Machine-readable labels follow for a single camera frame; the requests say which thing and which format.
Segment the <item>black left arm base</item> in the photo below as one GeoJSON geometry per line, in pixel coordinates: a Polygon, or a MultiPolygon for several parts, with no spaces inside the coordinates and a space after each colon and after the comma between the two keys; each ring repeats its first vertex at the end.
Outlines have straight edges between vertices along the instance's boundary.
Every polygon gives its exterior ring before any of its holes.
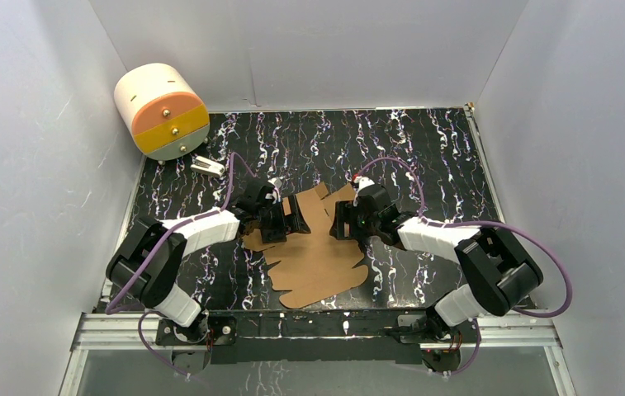
{"type": "Polygon", "coordinates": [[[237,319],[225,313],[200,313],[190,327],[161,318],[155,345],[170,349],[170,362],[194,375],[209,365],[215,347],[235,344],[236,328],[237,319]]]}

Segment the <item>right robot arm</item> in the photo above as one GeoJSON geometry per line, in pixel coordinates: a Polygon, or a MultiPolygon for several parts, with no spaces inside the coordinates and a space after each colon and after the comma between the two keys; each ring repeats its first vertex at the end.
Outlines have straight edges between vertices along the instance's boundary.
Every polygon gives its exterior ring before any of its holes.
{"type": "Polygon", "coordinates": [[[460,324],[485,314],[503,316],[543,281],[540,267],[504,224],[440,224],[398,210],[383,186],[371,183],[334,204],[329,231],[338,240],[379,238],[405,251],[455,262],[465,285],[427,310],[429,335],[449,341],[460,324]]]}

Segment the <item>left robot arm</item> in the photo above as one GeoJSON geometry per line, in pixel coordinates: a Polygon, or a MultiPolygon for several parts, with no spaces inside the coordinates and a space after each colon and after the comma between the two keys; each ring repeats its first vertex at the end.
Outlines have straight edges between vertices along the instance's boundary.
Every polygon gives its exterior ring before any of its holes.
{"type": "Polygon", "coordinates": [[[106,277],[120,292],[106,308],[114,312],[125,295],[177,324],[186,342],[207,336],[207,311],[177,284],[183,258],[218,243],[259,232],[265,243],[283,243],[291,233],[309,233],[297,198],[282,197],[274,178],[253,179],[223,208],[181,219],[139,219],[111,260],[106,277]]]}

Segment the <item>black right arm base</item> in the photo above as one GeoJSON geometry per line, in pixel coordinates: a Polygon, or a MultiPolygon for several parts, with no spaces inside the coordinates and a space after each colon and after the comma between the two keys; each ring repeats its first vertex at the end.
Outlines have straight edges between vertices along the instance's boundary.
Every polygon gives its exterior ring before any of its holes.
{"type": "Polygon", "coordinates": [[[422,314],[399,315],[396,325],[386,328],[385,333],[402,344],[437,344],[420,348],[422,360],[430,372],[444,377],[465,371],[475,361],[482,343],[475,319],[451,327],[430,309],[422,314]]]}

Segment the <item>brown cardboard box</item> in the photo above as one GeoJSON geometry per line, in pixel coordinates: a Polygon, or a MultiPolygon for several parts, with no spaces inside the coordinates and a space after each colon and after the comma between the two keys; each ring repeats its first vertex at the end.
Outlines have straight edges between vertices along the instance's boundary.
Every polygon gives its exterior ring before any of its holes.
{"type": "Polygon", "coordinates": [[[279,301],[284,307],[304,308],[360,286],[367,279],[369,270],[362,264],[365,253],[358,242],[329,235],[334,204],[354,196],[349,183],[330,192],[321,182],[296,193],[310,233],[292,233],[283,243],[264,243],[257,230],[243,238],[245,248],[263,254],[270,266],[272,288],[282,293],[279,301]]]}

